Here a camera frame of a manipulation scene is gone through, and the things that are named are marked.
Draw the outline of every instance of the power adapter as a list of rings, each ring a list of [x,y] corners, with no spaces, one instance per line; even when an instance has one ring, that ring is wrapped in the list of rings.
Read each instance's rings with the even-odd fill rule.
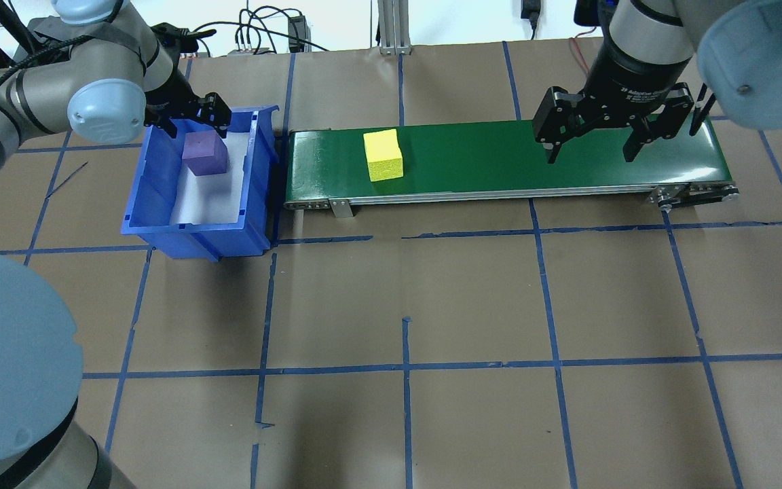
[[[311,46],[303,41],[311,41],[310,26],[307,25],[305,16],[293,16],[288,23],[288,35],[296,37],[288,39],[288,52],[311,52]]]
[[[533,32],[539,24],[539,15],[542,13],[542,0],[521,0],[521,18],[530,21]]]

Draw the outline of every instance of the yellow sponge block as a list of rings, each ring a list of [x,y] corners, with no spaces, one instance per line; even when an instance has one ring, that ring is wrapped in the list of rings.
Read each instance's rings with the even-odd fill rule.
[[[403,176],[403,154],[397,145],[397,129],[365,133],[364,151],[371,182]]]

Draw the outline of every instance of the purple cube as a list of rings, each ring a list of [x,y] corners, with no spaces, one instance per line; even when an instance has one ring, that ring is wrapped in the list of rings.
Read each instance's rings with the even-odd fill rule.
[[[187,132],[183,163],[197,177],[227,171],[227,147],[214,130]]]

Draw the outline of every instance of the blue storage bin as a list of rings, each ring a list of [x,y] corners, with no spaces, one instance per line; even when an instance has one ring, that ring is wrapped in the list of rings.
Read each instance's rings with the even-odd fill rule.
[[[265,236],[270,165],[279,161],[270,123],[270,114],[277,109],[276,105],[231,109],[229,133],[248,133],[236,222],[170,222],[183,167],[186,133],[212,128],[189,120],[175,120],[176,139],[171,139],[164,130],[148,128],[128,196],[122,234],[140,236],[172,259],[204,257],[217,261],[220,257],[263,254],[270,248]]]

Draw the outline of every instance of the green conveyor belt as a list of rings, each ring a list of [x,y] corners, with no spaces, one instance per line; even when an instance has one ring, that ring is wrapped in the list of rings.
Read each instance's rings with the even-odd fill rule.
[[[370,182],[361,135],[381,129],[293,133],[288,207],[328,199],[390,204],[648,192],[661,183],[732,181],[710,121],[695,137],[685,125],[675,139],[646,145],[633,163],[622,155],[629,129],[594,130],[547,164],[528,120],[398,127],[404,177]]]

